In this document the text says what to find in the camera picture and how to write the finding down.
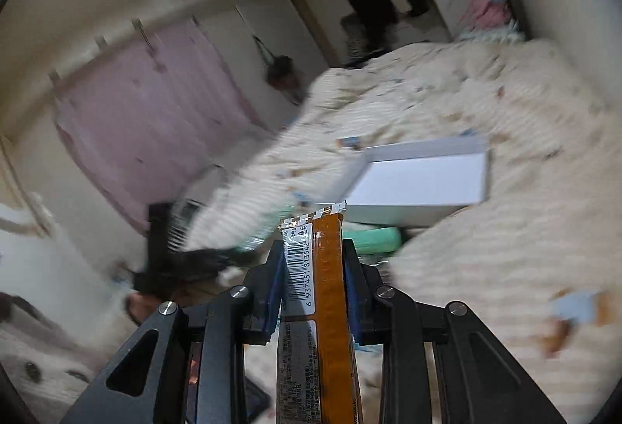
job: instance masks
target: orange package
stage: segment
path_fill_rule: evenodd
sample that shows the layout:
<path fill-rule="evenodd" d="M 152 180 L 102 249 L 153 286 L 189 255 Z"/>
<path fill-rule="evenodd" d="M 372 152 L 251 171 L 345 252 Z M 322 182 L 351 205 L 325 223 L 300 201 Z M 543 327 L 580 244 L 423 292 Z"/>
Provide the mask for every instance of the orange package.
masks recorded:
<path fill-rule="evenodd" d="M 339 203 L 279 226 L 287 263 L 279 329 L 279 424 L 362 421 L 341 261 L 344 209 Z"/>

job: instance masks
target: curtain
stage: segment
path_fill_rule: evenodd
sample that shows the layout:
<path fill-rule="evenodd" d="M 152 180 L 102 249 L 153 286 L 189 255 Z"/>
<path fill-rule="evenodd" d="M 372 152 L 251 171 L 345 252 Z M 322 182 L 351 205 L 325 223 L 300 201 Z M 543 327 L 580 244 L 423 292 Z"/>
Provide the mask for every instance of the curtain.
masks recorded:
<path fill-rule="evenodd" d="M 187 20 L 103 53 L 57 86 L 75 162 L 138 230 L 259 124 L 218 52 Z"/>

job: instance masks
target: barcode label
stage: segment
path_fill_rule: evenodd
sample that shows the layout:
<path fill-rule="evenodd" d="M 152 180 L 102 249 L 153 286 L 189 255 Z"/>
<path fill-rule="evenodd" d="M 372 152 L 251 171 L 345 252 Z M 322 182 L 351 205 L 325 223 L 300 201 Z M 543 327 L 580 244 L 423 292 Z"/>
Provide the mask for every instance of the barcode label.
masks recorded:
<path fill-rule="evenodd" d="M 278 424 L 321 424 L 315 321 L 282 321 L 278 358 Z"/>
<path fill-rule="evenodd" d="M 285 296 L 281 315 L 312 315 L 315 313 L 313 285 L 312 225 L 304 224 L 283 229 L 285 245 Z"/>

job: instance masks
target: green tube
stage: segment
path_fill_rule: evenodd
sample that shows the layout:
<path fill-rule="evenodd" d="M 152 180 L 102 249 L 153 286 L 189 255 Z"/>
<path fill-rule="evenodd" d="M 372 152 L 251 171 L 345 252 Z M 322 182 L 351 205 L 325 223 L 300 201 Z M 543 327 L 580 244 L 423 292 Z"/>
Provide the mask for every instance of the green tube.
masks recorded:
<path fill-rule="evenodd" d="M 368 231 L 344 231 L 343 239 L 354 242 L 358 255 L 394 252 L 402 245 L 402 236 L 396 227 Z"/>

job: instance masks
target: white box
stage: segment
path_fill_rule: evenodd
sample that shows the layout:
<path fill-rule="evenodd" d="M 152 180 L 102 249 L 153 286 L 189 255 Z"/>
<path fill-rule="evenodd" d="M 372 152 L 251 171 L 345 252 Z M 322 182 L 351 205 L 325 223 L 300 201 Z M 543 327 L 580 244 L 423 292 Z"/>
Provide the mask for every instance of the white box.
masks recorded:
<path fill-rule="evenodd" d="M 428 227 L 486 199 L 487 153 L 480 136 L 369 147 L 316 203 L 345 200 L 350 222 Z"/>

